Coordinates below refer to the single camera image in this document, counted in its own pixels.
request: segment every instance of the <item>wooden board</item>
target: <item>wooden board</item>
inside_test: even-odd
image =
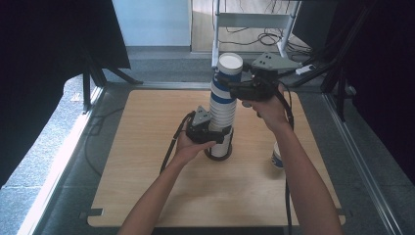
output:
[[[92,226],[121,226],[159,175],[171,138],[184,116],[199,105],[208,110],[210,91],[136,90],[129,95],[89,216]],[[292,93],[296,134],[340,208],[297,94]],[[238,101],[233,153],[215,162],[204,153],[177,179],[158,226],[287,225],[285,173],[274,167],[275,139],[262,119]],[[298,224],[293,212],[293,224]]]

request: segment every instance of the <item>blue stripe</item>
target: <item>blue stripe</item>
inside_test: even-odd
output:
[[[216,78],[213,79],[213,85],[221,91],[229,92],[229,89],[226,86],[221,85]]]
[[[211,97],[211,99],[213,99],[214,101],[216,101],[219,104],[230,104],[230,103],[232,103],[236,100],[236,99],[223,99],[223,98],[220,98],[217,95],[215,95],[213,92],[210,92],[210,97]]]
[[[274,155],[272,156],[272,163],[277,167],[284,167],[283,162]]]
[[[222,71],[219,71],[219,74],[231,79],[231,81],[241,81],[241,77],[242,77],[242,72],[230,75],[230,74],[223,73]]]

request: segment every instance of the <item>stacked cup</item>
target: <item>stacked cup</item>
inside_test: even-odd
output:
[[[278,148],[278,142],[275,142],[274,144],[274,151],[272,152],[271,161],[275,167],[284,168],[283,161],[281,160],[280,149]]]
[[[219,57],[217,71],[219,75],[227,77],[231,81],[241,81],[243,61],[235,53],[224,53]],[[222,131],[223,128],[232,126],[235,119],[236,99],[232,99],[229,89],[213,78],[210,84],[210,114],[209,130]],[[214,160],[225,160],[230,155],[233,128],[225,136],[223,144],[216,144],[209,150],[209,157]]]

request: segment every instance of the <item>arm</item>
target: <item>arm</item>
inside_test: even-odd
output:
[[[293,205],[304,234],[343,234],[330,193],[291,129],[280,101],[251,102],[278,142]]]
[[[183,167],[201,150],[210,148],[214,144],[215,142],[211,141],[196,145],[182,131],[177,141],[176,153],[170,164],[141,196],[125,219],[118,234],[151,234]]]

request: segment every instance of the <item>hand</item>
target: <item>hand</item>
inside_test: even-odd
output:
[[[278,90],[284,95],[284,89],[281,84],[278,86]],[[270,100],[262,102],[246,102],[253,106],[253,109],[260,114],[265,121],[266,126],[274,132],[274,134],[278,132],[282,126],[289,124],[284,106],[277,97],[273,96]]]
[[[180,135],[177,139],[176,153],[174,155],[174,160],[177,159],[183,164],[187,164],[193,158],[195,158],[201,150],[213,147],[216,142],[209,141],[205,144],[195,144],[189,137],[186,135],[186,128],[189,120],[186,120],[183,130],[180,132]]]

